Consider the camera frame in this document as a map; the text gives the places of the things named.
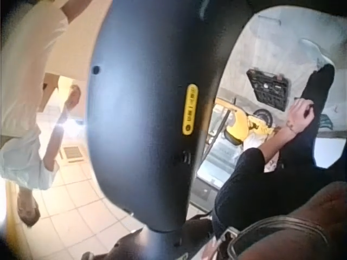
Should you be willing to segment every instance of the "floor vent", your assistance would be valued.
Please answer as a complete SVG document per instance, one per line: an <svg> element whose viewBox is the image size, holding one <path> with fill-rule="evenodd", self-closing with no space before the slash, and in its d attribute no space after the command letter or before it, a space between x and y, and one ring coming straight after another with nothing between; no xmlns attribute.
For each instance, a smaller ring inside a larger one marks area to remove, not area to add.
<svg viewBox="0 0 347 260"><path fill-rule="evenodd" d="M59 151L60 165L76 164L86 161L86 155L79 145L62 146Z"/></svg>

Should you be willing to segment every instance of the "yellow machine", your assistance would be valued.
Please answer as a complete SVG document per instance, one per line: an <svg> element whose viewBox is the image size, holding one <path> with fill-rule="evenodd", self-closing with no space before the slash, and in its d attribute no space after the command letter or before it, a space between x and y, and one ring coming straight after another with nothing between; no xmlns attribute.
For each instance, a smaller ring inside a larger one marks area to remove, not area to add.
<svg viewBox="0 0 347 260"><path fill-rule="evenodd" d="M273 119L271 113L265 109L258 109L253 115L242 108L225 100L216 98L215 105L220 105L230 111L229 121L224 130L224 135L233 145L241 145L251 134L271 135Z"/></svg>

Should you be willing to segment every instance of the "white shirt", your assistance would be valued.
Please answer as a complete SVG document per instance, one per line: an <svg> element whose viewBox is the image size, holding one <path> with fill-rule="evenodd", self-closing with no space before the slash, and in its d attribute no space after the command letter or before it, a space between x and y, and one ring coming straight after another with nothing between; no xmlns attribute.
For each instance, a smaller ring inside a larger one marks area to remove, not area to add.
<svg viewBox="0 0 347 260"><path fill-rule="evenodd" d="M55 174L59 169L57 163L54 170L47 170L40 158L41 131L35 127L22 138L9 140L0 150L0 176L16 182L28 189L47 190L51 187Z"/></svg>
<svg viewBox="0 0 347 260"><path fill-rule="evenodd" d="M1 135L16 137L0 150L0 174L28 189L48 189L49 172L38 154L41 103L49 54L68 27L65 14L41 1L16 24L1 49Z"/></svg>

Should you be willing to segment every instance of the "black crate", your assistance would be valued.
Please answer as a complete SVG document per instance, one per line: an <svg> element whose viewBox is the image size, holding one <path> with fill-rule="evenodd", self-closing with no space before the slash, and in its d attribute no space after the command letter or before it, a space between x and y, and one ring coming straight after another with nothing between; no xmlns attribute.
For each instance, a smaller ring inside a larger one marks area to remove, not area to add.
<svg viewBox="0 0 347 260"><path fill-rule="evenodd" d="M258 102L285 111L289 94L289 80L256 69L246 72Z"/></svg>

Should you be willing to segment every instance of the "yellow label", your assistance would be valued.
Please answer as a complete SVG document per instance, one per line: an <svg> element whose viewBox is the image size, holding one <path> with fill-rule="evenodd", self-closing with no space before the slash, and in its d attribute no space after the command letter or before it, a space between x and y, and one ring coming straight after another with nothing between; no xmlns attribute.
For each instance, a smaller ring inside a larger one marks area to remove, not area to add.
<svg viewBox="0 0 347 260"><path fill-rule="evenodd" d="M184 105L182 126L182 132L184 135L191 135L193 132L198 94L199 89L197 86L195 84L190 84L187 88Z"/></svg>

